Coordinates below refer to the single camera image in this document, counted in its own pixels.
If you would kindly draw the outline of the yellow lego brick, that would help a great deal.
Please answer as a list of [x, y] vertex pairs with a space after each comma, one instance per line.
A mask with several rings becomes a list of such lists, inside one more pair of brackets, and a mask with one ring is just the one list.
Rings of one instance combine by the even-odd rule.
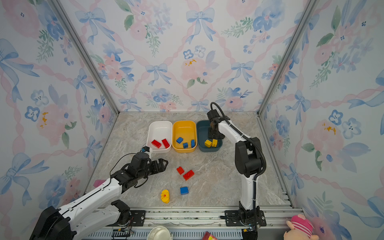
[[216, 148], [217, 145], [218, 145], [218, 140], [213, 139], [213, 141], [212, 141], [212, 147], [213, 147], [213, 148]]

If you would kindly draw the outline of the yellow lego brick cube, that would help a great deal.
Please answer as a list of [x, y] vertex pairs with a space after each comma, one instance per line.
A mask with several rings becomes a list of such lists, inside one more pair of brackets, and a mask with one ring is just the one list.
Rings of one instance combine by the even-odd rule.
[[210, 141], [210, 140], [206, 140], [206, 141], [205, 141], [205, 146], [206, 146], [207, 148], [211, 148], [211, 147], [212, 147], [212, 141]]

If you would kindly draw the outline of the long red lego brick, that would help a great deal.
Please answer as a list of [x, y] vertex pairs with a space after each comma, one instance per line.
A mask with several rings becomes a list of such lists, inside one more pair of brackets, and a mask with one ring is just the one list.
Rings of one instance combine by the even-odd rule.
[[156, 147], [157, 149], [159, 149], [159, 148], [162, 146], [162, 144], [161, 144], [160, 142], [158, 142], [157, 140], [153, 140], [153, 141], [151, 142], [151, 144], [152, 144], [154, 147]]

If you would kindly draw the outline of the small red lego brick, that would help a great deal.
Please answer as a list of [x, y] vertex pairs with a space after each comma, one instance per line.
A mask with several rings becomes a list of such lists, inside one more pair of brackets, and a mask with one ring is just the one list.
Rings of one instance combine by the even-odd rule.
[[177, 171], [178, 171], [178, 173], [179, 173], [180, 175], [182, 175], [182, 174], [185, 172], [185, 170], [184, 170], [182, 167], [178, 167], [178, 168], [177, 168]]

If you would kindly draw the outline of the yellow plastic container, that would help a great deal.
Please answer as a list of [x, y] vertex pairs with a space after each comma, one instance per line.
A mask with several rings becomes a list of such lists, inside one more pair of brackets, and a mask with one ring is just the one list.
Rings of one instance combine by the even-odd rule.
[[[176, 140], [182, 137], [184, 141], [178, 144]], [[191, 140], [196, 141], [196, 146], [191, 148]], [[188, 143], [189, 147], [184, 149], [183, 143]], [[173, 124], [172, 146], [177, 153], [191, 153], [197, 147], [197, 127], [193, 121], [177, 121]]]

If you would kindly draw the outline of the yellow duck lego piece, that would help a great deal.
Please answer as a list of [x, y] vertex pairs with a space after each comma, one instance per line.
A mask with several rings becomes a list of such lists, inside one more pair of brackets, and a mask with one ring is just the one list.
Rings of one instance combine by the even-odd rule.
[[161, 193], [161, 200], [163, 203], [168, 204], [170, 202], [170, 192], [168, 190], [163, 190]]

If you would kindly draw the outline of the white plastic container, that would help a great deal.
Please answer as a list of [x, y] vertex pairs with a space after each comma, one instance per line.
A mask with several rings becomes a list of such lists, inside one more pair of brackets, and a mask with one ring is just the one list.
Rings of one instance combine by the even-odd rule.
[[[163, 139], [167, 139], [170, 147], [166, 149], [162, 143]], [[157, 140], [162, 146], [157, 149], [151, 142]], [[146, 146], [152, 149], [154, 154], [165, 154], [171, 150], [173, 140], [173, 124], [170, 121], [155, 121], [152, 122], [148, 129], [148, 137]]]

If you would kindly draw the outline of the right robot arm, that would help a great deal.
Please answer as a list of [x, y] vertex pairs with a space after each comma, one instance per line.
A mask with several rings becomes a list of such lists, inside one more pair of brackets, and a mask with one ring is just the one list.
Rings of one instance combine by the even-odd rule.
[[241, 175], [239, 221], [245, 226], [261, 224], [262, 214], [257, 200], [258, 177], [267, 168], [260, 140], [240, 131], [224, 117], [213, 118], [210, 123], [213, 137], [227, 138], [235, 147], [235, 167]]

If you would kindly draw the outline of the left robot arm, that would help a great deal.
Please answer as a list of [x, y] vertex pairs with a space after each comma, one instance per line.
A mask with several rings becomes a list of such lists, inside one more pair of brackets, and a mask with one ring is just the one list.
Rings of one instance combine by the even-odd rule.
[[46, 208], [31, 234], [32, 240], [81, 240], [109, 225], [127, 227], [135, 220], [130, 207], [117, 197], [139, 180], [162, 173], [169, 162], [151, 160], [147, 152], [132, 155], [130, 163], [111, 174], [100, 186], [77, 200], [56, 209]]

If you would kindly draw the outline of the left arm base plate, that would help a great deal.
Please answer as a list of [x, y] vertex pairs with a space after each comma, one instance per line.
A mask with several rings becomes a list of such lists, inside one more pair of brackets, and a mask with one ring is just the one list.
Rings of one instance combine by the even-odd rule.
[[143, 227], [146, 218], [145, 210], [131, 210], [121, 214], [117, 222], [108, 227]]

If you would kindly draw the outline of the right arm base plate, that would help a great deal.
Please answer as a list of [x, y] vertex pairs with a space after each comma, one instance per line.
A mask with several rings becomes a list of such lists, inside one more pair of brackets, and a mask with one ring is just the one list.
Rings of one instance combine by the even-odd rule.
[[241, 210], [226, 210], [224, 216], [220, 216], [225, 220], [227, 227], [266, 227], [266, 217], [261, 210], [252, 210], [243, 212]]

